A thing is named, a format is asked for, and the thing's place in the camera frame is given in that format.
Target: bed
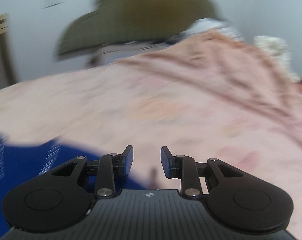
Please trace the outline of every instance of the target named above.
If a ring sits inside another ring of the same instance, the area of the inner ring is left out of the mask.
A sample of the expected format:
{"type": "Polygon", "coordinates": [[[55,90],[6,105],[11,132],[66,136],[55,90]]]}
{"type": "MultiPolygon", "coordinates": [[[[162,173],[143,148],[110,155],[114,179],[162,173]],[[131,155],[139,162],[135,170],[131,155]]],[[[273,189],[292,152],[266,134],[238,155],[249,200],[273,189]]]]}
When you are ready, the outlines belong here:
{"type": "Polygon", "coordinates": [[[150,188],[180,187],[163,174],[164,145],[198,162],[219,158],[288,192],[288,230],[302,240],[302,94],[268,54],[216,31],[5,88],[0,132],[16,145],[133,145],[130,176],[150,188]]]}

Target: pillow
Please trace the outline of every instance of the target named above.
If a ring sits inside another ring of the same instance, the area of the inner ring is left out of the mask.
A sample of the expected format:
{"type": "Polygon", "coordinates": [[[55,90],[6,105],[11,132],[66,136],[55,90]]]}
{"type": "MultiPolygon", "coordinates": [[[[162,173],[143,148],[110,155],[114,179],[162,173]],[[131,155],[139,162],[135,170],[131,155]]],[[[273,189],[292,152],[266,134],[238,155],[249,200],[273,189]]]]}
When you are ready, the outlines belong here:
{"type": "Polygon", "coordinates": [[[96,11],[67,28],[58,54],[106,43],[165,39],[214,15],[208,0],[101,0],[96,11]]]}
{"type": "Polygon", "coordinates": [[[108,45],[95,51],[88,62],[88,67],[98,67],[110,64],[112,61],[131,57],[142,53],[155,52],[168,48],[165,43],[128,42],[125,44],[108,45]]]}
{"type": "Polygon", "coordinates": [[[215,29],[222,34],[235,39],[236,41],[245,41],[245,38],[241,32],[229,22],[219,21],[211,18],[195,21],[186,31],[182,32],[181,34],[189,37],[194,34],[206,32],[210,29],[215,29]]]}

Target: blue fabric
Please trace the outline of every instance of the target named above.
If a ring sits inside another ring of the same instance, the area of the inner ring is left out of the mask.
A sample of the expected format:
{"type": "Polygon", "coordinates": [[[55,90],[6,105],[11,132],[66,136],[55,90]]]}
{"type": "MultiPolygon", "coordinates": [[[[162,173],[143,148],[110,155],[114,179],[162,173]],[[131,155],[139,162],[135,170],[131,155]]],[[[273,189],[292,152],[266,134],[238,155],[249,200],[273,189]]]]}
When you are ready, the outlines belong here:
{"type": "MultiPolygon", "coordinates": [[[[92,153],[59,145],[55,140],[36,147],[13,147],[4,145],[0,137],[0,237],[9,230],[1,211],[1,201],[5,194],[17,185],[38,176],[41,172],[52,169],[76,156],[86,156],[88,161],[99,159],[92,153]]],[[[87,190],[92,192],[94,184],[95,176],[90,176],[87,190]]],[[[115,179],[115,185],[117,191],[120,188],[144,189],[130,178],[115,179]]]]}

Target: blanket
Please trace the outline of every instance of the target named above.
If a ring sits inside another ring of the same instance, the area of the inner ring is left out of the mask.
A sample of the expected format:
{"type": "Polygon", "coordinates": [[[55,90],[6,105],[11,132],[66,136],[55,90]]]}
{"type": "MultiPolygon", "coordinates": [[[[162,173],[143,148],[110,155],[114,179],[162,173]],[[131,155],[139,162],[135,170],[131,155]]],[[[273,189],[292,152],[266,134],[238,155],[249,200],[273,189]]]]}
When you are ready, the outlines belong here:
{"type": "Polygon", "coordinates": [[[180,188],[163,174],[163,145],[219,158],[288,192],[288,230],[302,240],[302,95],[268,54],[220,33],[1,90],[0,131],[106,153],[133,145],[130,176],[150,188],[180,188]]]}

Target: logo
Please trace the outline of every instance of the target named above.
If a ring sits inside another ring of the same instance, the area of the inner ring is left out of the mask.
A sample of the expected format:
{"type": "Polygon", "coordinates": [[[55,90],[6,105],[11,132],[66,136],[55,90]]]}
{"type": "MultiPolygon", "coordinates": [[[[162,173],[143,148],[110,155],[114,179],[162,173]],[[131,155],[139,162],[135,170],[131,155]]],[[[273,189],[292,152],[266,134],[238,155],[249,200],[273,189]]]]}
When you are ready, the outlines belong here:
{"type": "Polygon", "coordinates": [[[146,196],[147,196],[148,198],[151,198],[151,197],[154,196],[154,194],[153,194],[152,192],[148,192],[148,193],[146,193],[146,196]]]}

